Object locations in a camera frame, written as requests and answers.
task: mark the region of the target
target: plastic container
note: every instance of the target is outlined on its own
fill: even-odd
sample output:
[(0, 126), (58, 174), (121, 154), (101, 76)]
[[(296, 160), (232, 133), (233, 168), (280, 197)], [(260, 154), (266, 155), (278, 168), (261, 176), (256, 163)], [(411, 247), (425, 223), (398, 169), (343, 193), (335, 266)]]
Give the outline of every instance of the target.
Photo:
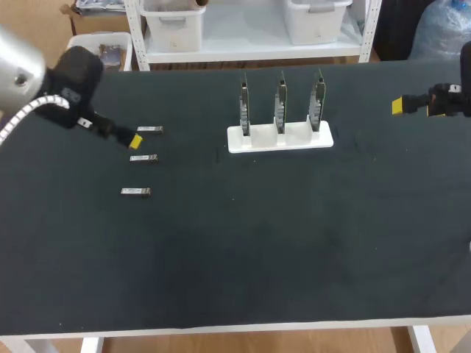
[(100, 55), (100, 45), (120, 46), (126, 51), (123, 71), (131, 71), (132, 37), (129, 33), (93, 33), (91, 35), (76, 35), (68, 42), (67, 49), (72, 46), (83, 46), (95, 55)]
[(201, 50), (203, 14), (206, 7), (183, 11), (162, 11), (163, 8), (165, 7), (162, 1), (141, 1), (141, 15), (147, 20), (156, 50), (161, 52)]
[(420, 18), (409, 59), (457, 59), (463, 45), (470, 40), (470, 3), (436, 0)]
[(353, 0), (283, 0), (285, 24), (295, 46), (335, 42)]

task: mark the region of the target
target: white holder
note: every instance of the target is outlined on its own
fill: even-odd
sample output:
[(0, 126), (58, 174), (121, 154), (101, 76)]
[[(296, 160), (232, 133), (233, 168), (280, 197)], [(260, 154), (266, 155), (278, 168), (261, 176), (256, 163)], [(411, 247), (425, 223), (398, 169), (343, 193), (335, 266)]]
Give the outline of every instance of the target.
[(288, 149), (325, 149), (333, 146), (329, 123), (321, 121), (318, 132), (313, 132), (309, 115), (306, 121), (285, 124), (285, 134), (278, 134), (273, 124), (250, 125), (250, 136), (244, 136), (240, 126), (227, 129), (230, 153), (283, 151)]

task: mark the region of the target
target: white cable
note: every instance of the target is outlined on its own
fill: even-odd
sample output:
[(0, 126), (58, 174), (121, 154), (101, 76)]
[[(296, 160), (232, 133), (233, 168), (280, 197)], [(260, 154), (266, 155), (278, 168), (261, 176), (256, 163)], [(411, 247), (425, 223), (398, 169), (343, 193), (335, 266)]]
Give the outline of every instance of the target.
[(58, 107), (69, 109), (70, 105), (67, 100), (60, 96), (44, 96), (28, 103), (28, 105), (21, 108), (13, 118), (8, 121), (7, 125), (0, 131), (0, 146), (12, 133), (12, 131), (18, 126), (18, 124), (24, 119), (25, 116), (30, 114), (32, 111), (46, 104), (55, 104)]

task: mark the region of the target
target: white shelf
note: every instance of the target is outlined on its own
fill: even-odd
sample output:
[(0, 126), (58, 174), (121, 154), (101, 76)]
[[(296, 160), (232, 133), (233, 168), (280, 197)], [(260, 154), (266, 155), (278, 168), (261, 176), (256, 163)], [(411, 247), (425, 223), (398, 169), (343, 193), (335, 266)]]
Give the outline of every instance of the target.
[(339, 57), (361, 54), (363, 38), (347, 11), (335, 43), (293, 46), (286, 32), (283, 9), (272, 5), (209, 4), (204, 17), (201, 51), (163, 53), (146, 31), (144, 48), (149, 63), (197, 63)]

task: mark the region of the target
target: white storage bin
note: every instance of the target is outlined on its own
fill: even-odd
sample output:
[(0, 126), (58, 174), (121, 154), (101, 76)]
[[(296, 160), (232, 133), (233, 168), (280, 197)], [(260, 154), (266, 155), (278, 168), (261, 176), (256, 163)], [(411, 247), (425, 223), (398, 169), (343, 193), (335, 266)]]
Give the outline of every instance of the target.
[(158, 0), (141, 1), (141, 14), (147, 20), (157, 51), (201, 50), (206, 7), (186, 11), (159, 11), (161, 4), (162, 1)]
[(335, 42), (353, 0), (283, 0), (286, 28), (298, 45)]
[(120, 46), (126, 51), (123, 71), (131, 71), (132, 37), (125, 32), (93, 33), (91, 35), (76, 35), (68, 42), (67, 49), (72, 46), (83, 46), (95, 55), (100, 55), (100, 45)]

